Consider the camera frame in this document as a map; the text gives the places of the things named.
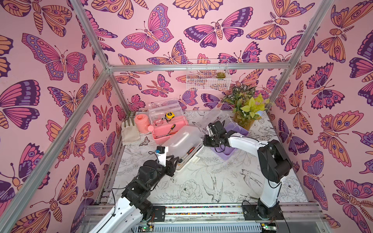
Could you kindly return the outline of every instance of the floral printed tablecloth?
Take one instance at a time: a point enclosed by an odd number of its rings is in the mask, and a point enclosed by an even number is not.
[[[190,125],[198,122],[207,114],[204,111],[184,112]],[[257,140],[278,140],[271,123],[265,115],[256,121],[249,131],[249,136]],[[113,188],[124,188],[139,167],[155,155],[157,144],[151,135],[142,134],[135,145],[126,145],[120,160]],[[255,202],[263,190],[264,176],[260,171],[257,157],[242,150],[236,150],[226,161],[210,148],[205,147],[197,155],[197,163],[189,163],[173,177],[165,176],[151,192],[149,201],[157,204],[171,203],[231,203],[248,200]],[[119,198],[123,190],[114,190]],[[290,171],[281,187],[280,202],[306,202],[307,199],[293,170]],[[108,203],[114,203],[111,195]]]

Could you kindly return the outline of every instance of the bird illustration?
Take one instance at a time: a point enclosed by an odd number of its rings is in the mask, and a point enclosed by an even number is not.
[[[258,195],[258,193],[255,192],[255,190],[253,188],[255,188],[256,190],[258,188],[260,189],[263,189],[263,184],[253,178],[253,174],[259,176],[258,174],[256,174],[255,172],[252,172],[252,171],[249,171],[249,170],[246,170],[246,169],[242,169],[242,171],[240,171],[240,174],[244,176],[244,181],[246,182],[247,186],[249,186],[249,188],[256,194]]]
[[[214,178],[215,178],[215,181],[214,181],[214,179],[211,176],[211,180],[212,180],[212,184],[213,184],[213,188],[212,189],[209,188],[205,184],[205,182],[203,182],[203,178],[201,180],[202,180],[203,187],[206,190],[206,193],[208,195],[212,196],[211,202],[217,202],[217,203],[219,203],[220,200],[221,200],[221,198],[222,198],[222,195],[223,195],[223,182],[222,182],[222,188],[218,191],[217,186],[216,186],[216,177],[214,176]]]

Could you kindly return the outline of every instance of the plant pot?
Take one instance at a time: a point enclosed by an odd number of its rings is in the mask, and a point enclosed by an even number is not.
[[[255,120],[252,118],[241,117],[237,112],[235,112],[233,116],[233,121],[236,122],[242,128],[249,131],[250,128],[253,126]]]

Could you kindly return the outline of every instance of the succulent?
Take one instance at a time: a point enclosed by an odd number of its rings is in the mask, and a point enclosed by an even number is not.
[[[225,78],[225,73],[224,73],[224,72],[217,72],[217,73],[216,73],[216,78],[218,78],[218,79],[223,79],[223,78]]]

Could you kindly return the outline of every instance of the white wire basket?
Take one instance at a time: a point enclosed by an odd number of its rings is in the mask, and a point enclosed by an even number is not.
[[[206,68],[201,67],[206,59],[188,59],[186,68],[186,89],[191,90],[217,90],[226,91],[231,83],[231,74],[229,73],[227,63],[206,64]],[[200,64],[198,67],[193,67],[191,64]],[[216,77],[218,73],[224,73],[225,78],[219,79]]]

